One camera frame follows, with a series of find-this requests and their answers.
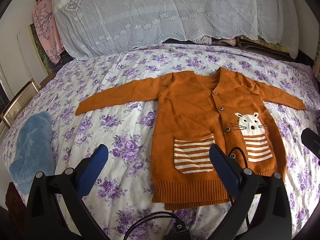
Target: ribbed hem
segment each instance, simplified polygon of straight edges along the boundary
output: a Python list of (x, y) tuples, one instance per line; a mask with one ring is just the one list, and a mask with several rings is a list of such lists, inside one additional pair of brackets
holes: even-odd
[[(276, 170), (266, 170), (259, 173), (271, 176)], [(175, 210), (201, 205), (211, 205), (228, 202), (228, 193), (221, 180), (196, 181), (189, 183), (155, 181), (153, 203), (165, 203), (165, 209)]]
[(169, 203), (164, 204), (164, 208), (166, 210), (178, 210), (184, 208), (195, 208), (200, 206), (209, 206), (214, 204), (221, 204), (225, 202), (229, 202), (229, 198), (221, 199), (221, 200), (214, 200), (214, 201), (204, 201), (204, 202), (191, 202), (191, 203)]

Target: brown fabric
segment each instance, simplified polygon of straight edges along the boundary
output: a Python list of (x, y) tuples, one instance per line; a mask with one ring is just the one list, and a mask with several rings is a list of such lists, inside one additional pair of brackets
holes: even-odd
[(13, 182), (9, 183), (7, 194), (5, 195), (5, 205), (8, 208), (9, 220), (13, 222), (19, 232), (23, 234), (26, 206), (23, 203)]
[[(286, 152), (263, 101), (306, 109), (302, 100), (279, 88), (221, 67), (212, 76), (183, 71), (134, 80), (89, 97), (76, 115), (148, 100), (159, 100), (151, 153), (152, 201), (170, 204), (170, 209), (228, 201), (209, 160), (214, 143), (225, 153), (240, 147), (256, 174), (277, 171), (284, 178)], [(244, 160), (236, 159), (244, 167)]]

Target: metal screw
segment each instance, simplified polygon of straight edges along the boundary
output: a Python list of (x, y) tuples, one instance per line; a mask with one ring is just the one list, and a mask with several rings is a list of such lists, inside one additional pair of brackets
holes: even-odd
[(73, 173), (73, 168), (67, 168), (65, 171), (64, 171), (65, 174), (67, 175), (70, 175)]
[(42, 177), (42, 175), (43, 175), (42, 171), (39, 171), (39, 172), (36, 173), (36, 178), (39, 179), (39, 178)]
[(281, 179), (281, 174), (279, 172), (275, 172), (273, 176), (275, 176), (277, 179)]
[(252, 174), (252, 170), (250, 170), (249, 168), (244, 168), (243, 172), (244, 172), (244, 174), (247, 174), (247, 175), (251, 175)]

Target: cardigan sleeve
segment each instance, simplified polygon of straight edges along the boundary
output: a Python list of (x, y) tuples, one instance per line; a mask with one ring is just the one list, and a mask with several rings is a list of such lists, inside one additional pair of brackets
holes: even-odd
[(80, 102), (76, 115), (132, 101), (156, 100), (169, 87), (172, 81), (173, 73), (169, 73), (161, 77), (133, 80), (121, 86), (109, 88)]
[(247, 86), (251, 92), (260, 95), (263, 101), (289, 106), (297, 110), (306, 110), (301, 99), (290, 95), (280, 88), (269, 86), (263, 82), (253, 81), (244, 75), (242, 76), (244, 85)]

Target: floral bedspread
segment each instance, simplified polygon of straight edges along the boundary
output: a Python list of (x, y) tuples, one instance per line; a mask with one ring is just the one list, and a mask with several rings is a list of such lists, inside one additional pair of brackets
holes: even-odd
[[(131, 102), (105, 107), (75, 116), (80, 101), (90, 95), (134, 79), (157, 77), (170, 72), (193, 70), (210, 75), (220, 66), (279, 87), (301, 98), (306, 111), (265, 102), (276, 120), (287, 151), (285, 178), (292, 212), (292, 235), (296, 235), (312, 214), (320, 196), (320, 171), (316, 157), (302, 145), (306, 127), (316, 131), (320, 98), (311, 68), (279, 62), (259, 54), (225, 47), (163, 44), (128, 53), (101, 56), (90, 61), (67, 63), (18, 116), (7, 133), (3, 160), (12, 163), (20, 128), (32, 114), (47, 110), (52, 116), (52, 150), (56, 174), (76, 167), (99, 144), (110, 153), (107, 164), (90, 194), (83, 198), (103, 231), (122, 239), (132, 223), (151, 212), (164, 210), (152, 203), (154, 188), (150, 176), (150, 151), (157, 115), (157, 101)], [(21, 195), (26, 203), (28, 196)], [(60, 195), (57, 196), (70, 229), (78, 232)], [(256, 196), (249, 218), (255, 211)], [(230, 203), (174, 211), (197, 240), (207, 239), (230, 208)], [(157, 219), (139, 227), (131, 239), (162, 239), (172, 221)]]

